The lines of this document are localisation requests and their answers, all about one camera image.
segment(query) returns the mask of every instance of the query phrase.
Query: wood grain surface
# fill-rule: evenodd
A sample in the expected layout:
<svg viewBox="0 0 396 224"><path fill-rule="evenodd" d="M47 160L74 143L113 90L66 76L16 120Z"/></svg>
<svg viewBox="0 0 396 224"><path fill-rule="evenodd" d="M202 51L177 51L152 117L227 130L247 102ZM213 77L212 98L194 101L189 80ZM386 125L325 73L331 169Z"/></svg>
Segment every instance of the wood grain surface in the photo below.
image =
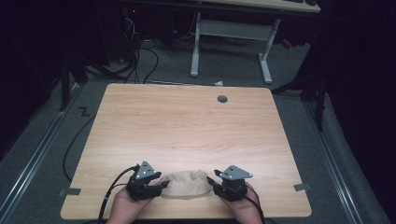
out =
<svg viewBox="0 0 396 224"><path fill-rule="evenodd" d="M219 95L228 101L220 103ZM305 192L293 187L302 180L268 89L110 84L71 184L81 193L66 197L62 217L97 218L114 179L143 160L163 175L202 170L218 183L213 170L234 164L253 174L247 182L266 217L311 214ZM211 191L188 200L158 197L139 218L231 216Z"/></svg>

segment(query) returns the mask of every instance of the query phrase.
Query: beige cloth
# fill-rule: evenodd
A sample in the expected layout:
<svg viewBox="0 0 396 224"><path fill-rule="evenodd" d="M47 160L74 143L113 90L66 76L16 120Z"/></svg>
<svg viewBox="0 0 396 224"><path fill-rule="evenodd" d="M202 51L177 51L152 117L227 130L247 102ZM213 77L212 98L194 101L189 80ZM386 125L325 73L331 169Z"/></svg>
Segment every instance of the beige cloth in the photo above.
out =
<svg viewBox="0 0 396 224"><path fill-rule="evenodd" d="M170 180L166 189L163 189L163 196L185 197L199 196L212 190L212 186L207 183L207 174L203 171L178 171L170 175L165 175L160 183Z"/></svg>

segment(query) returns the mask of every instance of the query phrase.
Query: gray carpet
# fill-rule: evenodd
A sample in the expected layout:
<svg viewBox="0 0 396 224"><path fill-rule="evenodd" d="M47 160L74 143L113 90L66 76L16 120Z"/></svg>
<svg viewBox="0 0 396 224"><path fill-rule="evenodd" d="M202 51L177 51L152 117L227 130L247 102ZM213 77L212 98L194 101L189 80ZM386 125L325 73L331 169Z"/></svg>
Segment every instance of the gray carpet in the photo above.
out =
<svg viewBox="0 0 396 224"><path fill-rule="evenodd" d="M174 82L197 85L213 85L222 81L224 86L266 87L276 88L294 79L309 46L284 49L274 45L270 52L268 63L273 76L273 84L265 85L256 54L246 54L243 48L257 49L252 43L245 46L223 44L216 50L203 49L201 54L200 75L191 78L191 47L174 46L169 48L157 44L154 50L159 56L159 64L149 77L148 83ZM207 44L205 48L214 48L216 43ZM140 62L137 74L142 81L155 64L155 56L148 50L140 50ZM102 77L90 77L89 82L82 88L82 92L71 105L65 115L59 131L54 135L49 152L34 175L32 182L24 192L8 223L82 223L86 220L63 220L60 211L64 196L60 196L62 189L69 187L64 177L62 162L64 153L74 136L90 117L82 117L81 106L87 107L87 112L94 115L101 102L106 85L115 82ZM307 192L312 207L312 215L304 218L275 218L275 223L349 223L346 211L338 192L332 182L328 166L326 165L321 144L316 136L315 127L300 98L295 92L276 95L278 108L290 147L296 160L303 182L312 187ZM12 190L24 166L35 152L44 133L58 113L60 107L60 85L54 90L52 97L35 113L31 122L21 135L14 148L1 161L0 169L0 202L3 202ZM347 142L341 132L331 102L327 99L327 109L324 114L325 136L329 146L340 166L351 195L362 217L362 223L389 223L382 208L378 205L374 194L361 173L359 165L350 153ZM67 156L67 172L73 176L91 125L78 136L70 148ZM202 220L172 221L172 223L203 223ZM219 223L219 220L205 220L204 223Z"/></svg>

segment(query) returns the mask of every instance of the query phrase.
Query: human hand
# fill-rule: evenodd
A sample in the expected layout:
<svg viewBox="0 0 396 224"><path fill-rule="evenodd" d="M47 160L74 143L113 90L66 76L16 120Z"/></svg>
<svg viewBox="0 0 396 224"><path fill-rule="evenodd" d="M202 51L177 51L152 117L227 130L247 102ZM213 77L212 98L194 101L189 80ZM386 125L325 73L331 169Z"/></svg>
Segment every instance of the human hand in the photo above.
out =
<svg viewBox="0 0 396 224"><path fill-rule="evenodd" d="M253 187L247 182L247 196L253 200L256 204L260 204L256 193L253 191ZM223 202L233 211L233 216L241 224L262 224L262 218L260 216L257 207L247 199L242 199L235 202L227 201L221 198Z"/></svg>
<svg viewBox="0 0 396 224"><path fill-rule="evenodd" d="M126 188L121 189L114 197L107 224L130 224L134 222L143 208L152 200L135 201L129 196Z"/></svg>

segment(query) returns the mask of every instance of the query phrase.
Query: grommet hole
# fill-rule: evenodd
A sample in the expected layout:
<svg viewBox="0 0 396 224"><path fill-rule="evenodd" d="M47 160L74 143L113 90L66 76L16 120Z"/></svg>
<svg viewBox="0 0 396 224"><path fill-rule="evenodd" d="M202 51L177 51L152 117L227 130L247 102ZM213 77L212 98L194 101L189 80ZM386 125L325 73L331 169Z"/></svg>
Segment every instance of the grommet hole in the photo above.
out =
<svg viewBox="0 0 396 224"><path fill-rule="evenodd" d="M225 96L225 95L220 95L220 96L218 96L218 101L219 101L220 103L227 103L228 98L227 98L227 96Z"/></svg>

